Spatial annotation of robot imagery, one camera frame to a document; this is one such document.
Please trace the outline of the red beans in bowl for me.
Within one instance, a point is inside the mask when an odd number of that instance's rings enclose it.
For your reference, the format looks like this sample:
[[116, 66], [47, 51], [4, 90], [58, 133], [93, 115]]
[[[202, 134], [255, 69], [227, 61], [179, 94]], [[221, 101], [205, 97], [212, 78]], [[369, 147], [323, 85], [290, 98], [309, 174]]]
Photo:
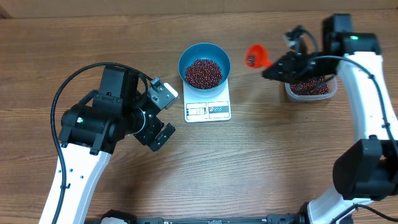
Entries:
[[185, 81], [197, 89], [211, 89], [223, 79], [220, 66], [210, 59], [196, 59], [185, 70]]

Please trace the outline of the orange scoop with blue handle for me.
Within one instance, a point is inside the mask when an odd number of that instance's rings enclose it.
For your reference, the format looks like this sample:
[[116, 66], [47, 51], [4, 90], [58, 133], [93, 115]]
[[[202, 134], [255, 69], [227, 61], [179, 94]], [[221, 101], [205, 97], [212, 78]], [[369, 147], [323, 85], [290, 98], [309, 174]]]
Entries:
[[244, 62], [249, 68], [269, 68], [273, 65], [269, 60], [267, 49], [261, 44], [255, 44], [248, 48]]

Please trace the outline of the red beans in container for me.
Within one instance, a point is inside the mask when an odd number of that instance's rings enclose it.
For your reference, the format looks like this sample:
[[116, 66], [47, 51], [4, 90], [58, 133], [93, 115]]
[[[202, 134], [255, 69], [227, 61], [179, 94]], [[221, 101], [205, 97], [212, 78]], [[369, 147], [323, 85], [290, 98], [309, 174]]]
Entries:
[[296, 95], [325, 95], [330, 89], [325, 77], [316, 77], [306, 82], [290, 84], [290, 89]]

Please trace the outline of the blue metal bowl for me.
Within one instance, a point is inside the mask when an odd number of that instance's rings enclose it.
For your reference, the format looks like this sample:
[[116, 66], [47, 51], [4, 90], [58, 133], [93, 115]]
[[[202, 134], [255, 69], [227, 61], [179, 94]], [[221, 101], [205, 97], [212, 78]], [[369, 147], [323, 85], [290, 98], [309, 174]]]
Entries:
[[221, 47], [215, 44], [204, 42], [190, 46], [181, 54], [178, 61], [178, 72], [183, 83], [189, 85], [185, 81], [185, 70], [196, 59], [210, 59], [215, 61], [220, 66], [223, 79], [220, 81], [218, 86], [228, 79], [231, 73], [231, 61], [228, 54]]

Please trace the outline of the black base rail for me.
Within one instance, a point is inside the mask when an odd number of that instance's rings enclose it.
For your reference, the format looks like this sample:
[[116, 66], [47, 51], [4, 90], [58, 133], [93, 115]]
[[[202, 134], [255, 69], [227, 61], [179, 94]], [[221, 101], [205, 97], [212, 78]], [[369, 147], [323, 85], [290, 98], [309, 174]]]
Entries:
[[183, 219], [164, 219], [137, 218], [135, 215], [119, 210], [109, 210], [101, 218], [96, 220], [86, 220], [85, 223], [104, 224], [104, 223], [130, 223], [130, 224], [300, 224], [305, 223], [305, 219], [297, 214], [270, 214], [265, 217], [234, 217], [234, 218], [183, 218]]

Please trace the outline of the white digital kitchen scale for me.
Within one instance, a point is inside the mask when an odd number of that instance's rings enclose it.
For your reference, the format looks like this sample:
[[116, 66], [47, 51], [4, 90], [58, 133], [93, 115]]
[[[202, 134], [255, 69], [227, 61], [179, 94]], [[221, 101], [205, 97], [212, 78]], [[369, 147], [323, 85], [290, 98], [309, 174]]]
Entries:
[[229, 121], [232, 113], [228, 80], [214, 90], [203, 92], [184, 83], [183, 105], [187, 123]]

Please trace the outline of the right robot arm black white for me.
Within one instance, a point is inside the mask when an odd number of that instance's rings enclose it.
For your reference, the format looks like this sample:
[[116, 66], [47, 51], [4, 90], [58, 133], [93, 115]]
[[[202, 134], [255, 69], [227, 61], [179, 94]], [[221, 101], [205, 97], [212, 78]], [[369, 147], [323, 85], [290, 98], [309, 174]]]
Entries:
[[302, 206], [297, 223], [351, 223], [351, 213], [397, 194], [397, 117], [383, 75], [382, 51], [373, 33], [353, 30], [348, 14], [322, 23], [322, 41], [308, 53], [305, 28], [285, 33], [290, 51], [262, 76], [298, 83], [340, 77], [353, 116], [355, 142], [333, 166], [333, 185]]

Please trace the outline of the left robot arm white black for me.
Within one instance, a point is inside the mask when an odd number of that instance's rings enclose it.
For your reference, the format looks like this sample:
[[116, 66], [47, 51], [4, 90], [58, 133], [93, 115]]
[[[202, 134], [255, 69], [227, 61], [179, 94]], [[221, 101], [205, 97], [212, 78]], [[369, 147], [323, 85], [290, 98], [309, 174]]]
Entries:
[[[91, 90], [61, 118], [55, 110], [61, 92], [77, 75], [103, 67], [99, 89]], [[157, 114], [178, 99], [177, 91], [159, 77], [127, 65], [100, 62], [70, 75], [57, 90], [50, 109], [50, 128], [58, 161], [40, 223], [84, 223], [96, 185], [119, 141], [133, 135], [158, 151], [175, 132]]]

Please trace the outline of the clear plastic food container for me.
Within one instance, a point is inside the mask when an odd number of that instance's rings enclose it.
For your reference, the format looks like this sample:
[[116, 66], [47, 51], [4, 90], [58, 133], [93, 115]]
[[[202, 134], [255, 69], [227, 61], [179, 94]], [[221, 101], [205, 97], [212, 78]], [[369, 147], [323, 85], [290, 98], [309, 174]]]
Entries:
[[310, 101], [318, 101], [318, 100], [326, 100], [331, 98], [332, 96], [335, 95], [338, 89], [338, 82], [336, 77], [333, 75], [330, 76], [325, 76], [326, 82], [329, 86], [329, 93], [325, 95], [296, 95], [295, 93], [292, 92], [290, 89], [290, 84], [285, 83], [285, 90], [287, 94], [287, 98], [290, 101], [295, 101], [295, 102], [310, 102]]

